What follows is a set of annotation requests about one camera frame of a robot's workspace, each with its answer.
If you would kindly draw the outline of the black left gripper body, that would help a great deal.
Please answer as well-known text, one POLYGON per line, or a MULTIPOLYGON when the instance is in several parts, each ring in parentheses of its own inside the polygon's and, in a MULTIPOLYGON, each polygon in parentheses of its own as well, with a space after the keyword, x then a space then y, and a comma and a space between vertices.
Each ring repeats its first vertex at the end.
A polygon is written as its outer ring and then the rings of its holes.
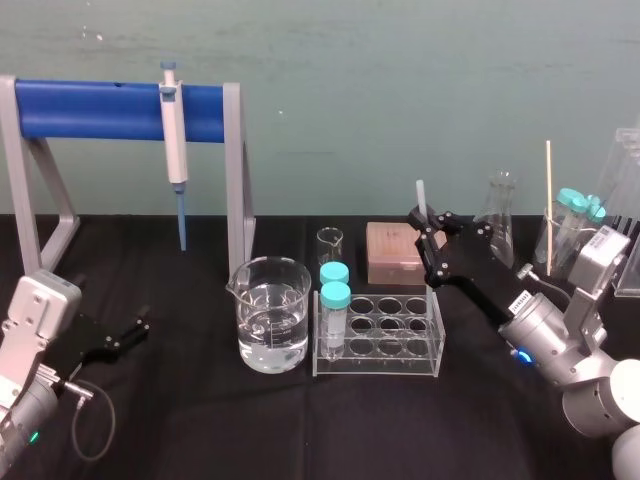
POLYGON ((125 340, 109 332, 92 318, 78 314, 46 349, 46 366, 60 380, 71 380, 92 362, 115 361, 124 351, 125 340))

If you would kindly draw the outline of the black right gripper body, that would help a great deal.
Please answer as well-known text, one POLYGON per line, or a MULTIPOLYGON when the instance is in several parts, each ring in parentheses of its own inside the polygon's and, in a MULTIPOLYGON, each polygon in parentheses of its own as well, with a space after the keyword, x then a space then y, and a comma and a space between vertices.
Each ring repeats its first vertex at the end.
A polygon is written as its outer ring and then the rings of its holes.
POLYGON ((445 272, 431 274, 432 288, 444 285, 454 286, 463 293, 484 313, 495 329, 511 320, 511 311, 508 308, 508 301, 511 299, 509 292, 494 287, 486 278, 475 280, 445 272))

